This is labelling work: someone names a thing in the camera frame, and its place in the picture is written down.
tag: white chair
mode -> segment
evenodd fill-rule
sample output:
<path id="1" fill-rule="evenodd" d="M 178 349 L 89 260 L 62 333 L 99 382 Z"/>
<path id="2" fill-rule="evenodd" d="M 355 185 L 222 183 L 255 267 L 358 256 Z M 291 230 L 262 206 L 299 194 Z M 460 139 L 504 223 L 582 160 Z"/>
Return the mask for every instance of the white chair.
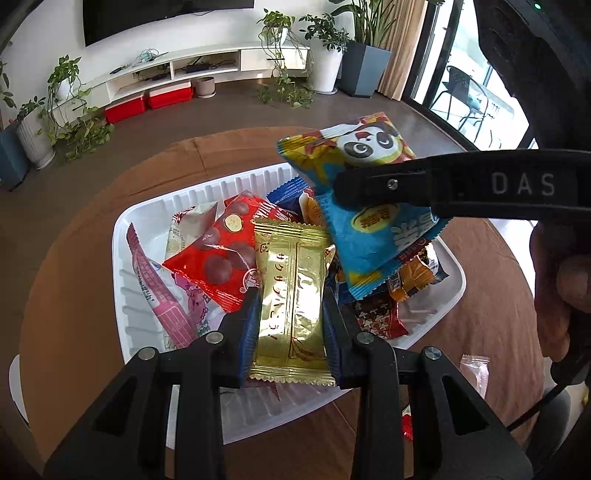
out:
<path id="1" fill-rule="evenodd" d="M 8 371 L 8 384 L 10 385 L 10 394 L 12 395 L 12 400 L 17 406 L 18 411 L 21 413 L 22 418 L 25 419 L 28 425 L 29 418 L 27 417 L 27 411 L 25 410 L 25 402 L 22 399 L 20 358 L 21 356 L 17 355 L 10 364 L 10 370 Z"/>

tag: black metal chair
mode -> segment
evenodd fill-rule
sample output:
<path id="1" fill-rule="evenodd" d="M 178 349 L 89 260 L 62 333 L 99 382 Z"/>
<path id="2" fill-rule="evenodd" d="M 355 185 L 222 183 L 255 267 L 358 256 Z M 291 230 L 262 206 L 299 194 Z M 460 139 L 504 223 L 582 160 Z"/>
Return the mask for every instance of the black metal chair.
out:
<path id="1" fill-rule="evenodd" d="M 488 95 L 486 94 L 482 86 L 472 77 L 470 77 L 466 72 L 463 72 L 459 68 L 454 67 L 452 65 L 447 66 L 447 71 L 449 72 L 449 81 L 442 82 L 446 90 L 442 91 L 437 96 L 437 98 L 435 98 L 435 100 L 431 104 L 431 108 L 433 108 L 433 105 L 437 103 L 437 101 L 441 98 L 441 96 L 444 93 L 448 94 L 449 106 L 447 108 L 446 117 L 446 120 L 448 121 L 452 109 L 452 97 L 460 100 L 461 103 L 463 103 L 470 109 L 470 112 L 460 120 L 460 126 L 457 129 L 461 130 L 464 127 L 464 125 L 466 125 L 466 122 L 470 119 L 474 119 L 477 122 L 480 122 L 480 125 L 478 126 L 478 132 L 476 133 L 476 137 L 474 139 L 475 142 L 476 139 L 478 139 L 480 129 L 482 129 L 482 124 L 486 116 L 486 111 L 488 110 Z M 473 95 L 471 93 L 471 90 L 475 90 L 477 95 Z M 482 102 L 485 99 L 486 105 L 484 107 L 484 110 L 482 110 Z"/>

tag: round wooden table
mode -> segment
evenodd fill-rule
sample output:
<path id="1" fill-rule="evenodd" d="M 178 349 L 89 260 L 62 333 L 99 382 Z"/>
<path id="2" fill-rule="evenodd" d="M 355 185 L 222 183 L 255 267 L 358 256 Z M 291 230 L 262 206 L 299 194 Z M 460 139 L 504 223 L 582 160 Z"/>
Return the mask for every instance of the round wooden table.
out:
<path id="1" fill-rule="evenodd" d="M 174 144 L 118 177 L 60 233 L 35 278 L 21 331 L 22 392 L 44 460 L 123 366 L 111 263 L 118 216 L 163 193 L 280 163 L 275 142 L 306 130 L 244 129 Z M 455 219 L 442 237 L 465 270 L 467 289 L 415 347 L 436 345 L 456 364 L 464 353 L 490 357 L 486 400 L 508 423 L 543 389 L 531 292 L 487 220 Z M 229 477 L 348 478 L 356 402 L 355 394 L 347 394 L 285 426 L 227 445 Z M 519 440 L 531 425 L 517 432 Z M 285 451 L 297 468 L 282 463 Z"/>

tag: red storage box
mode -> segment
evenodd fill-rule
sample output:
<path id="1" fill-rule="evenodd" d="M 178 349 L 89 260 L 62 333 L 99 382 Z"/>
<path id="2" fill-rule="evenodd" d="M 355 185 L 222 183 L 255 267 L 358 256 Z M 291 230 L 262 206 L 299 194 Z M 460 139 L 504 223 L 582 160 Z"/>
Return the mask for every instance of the red storage box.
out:
<path id="1" fill-rule="evenodd" d="M 148 109 L 145 96 L 142 93 L 120 100 L 105 108 L 105 117 L 110 124 L 121 122 L 130 116 L 144 113 Z"/>
<path id="2" fill-rule="evenodd" d="M 191 81 L 173 83 L 164 87 L 150 90 L 148 103 L 150 108 L 160 108 L 174 103 L 186 102 L 193 98 Z"/>

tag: gray flower pot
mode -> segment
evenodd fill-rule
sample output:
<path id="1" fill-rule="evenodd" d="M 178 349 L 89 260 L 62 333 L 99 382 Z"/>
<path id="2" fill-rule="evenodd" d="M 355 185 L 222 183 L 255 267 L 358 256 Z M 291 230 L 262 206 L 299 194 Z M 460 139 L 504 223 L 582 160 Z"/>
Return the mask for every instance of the gray flower pot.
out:
<path id="1" fill-rule="evenodd" d="M 384 74 L 392 53 L 350 41 L 343 55 L 339 88 L 353 97 L 370 98 Z"/>
<path id="2" fill-rule="evenodd" d="M 8 125 L 0 132 L 0 184 L 12 190 L 27 176 L 29 161 L 17 137 L 16 124 Z"/>

